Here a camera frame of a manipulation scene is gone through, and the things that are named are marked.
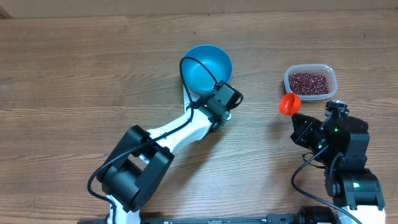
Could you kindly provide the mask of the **red measuring scoop blue handle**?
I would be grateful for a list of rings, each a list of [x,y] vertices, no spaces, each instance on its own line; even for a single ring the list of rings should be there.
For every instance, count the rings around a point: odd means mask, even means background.
[[[293,92],[286,93],[280,100],[279,113],[292,116],[298,113],[302,105],[301,98]]]

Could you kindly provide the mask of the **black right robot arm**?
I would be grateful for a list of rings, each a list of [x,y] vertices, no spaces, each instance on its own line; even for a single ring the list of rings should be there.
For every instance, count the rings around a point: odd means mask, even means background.
[[[332,198],[303,207],[297,223],[385,223],[385,201],[378,178],[366,168],[370,135],[367,122],[347,112],[328,112],[320,121],[292,115],[296,145],[323,164],[325,188]]]

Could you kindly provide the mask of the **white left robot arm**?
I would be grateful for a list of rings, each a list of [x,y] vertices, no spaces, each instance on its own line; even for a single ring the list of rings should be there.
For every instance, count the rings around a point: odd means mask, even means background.
[[[181,117],[156,129],[129,128],[104,164],[95,172],[105,200],[107,223],[139,223],[139,210],[157,190],[176,153],[222,128],[243,95],[224,81],[193,100],[190,90]]]

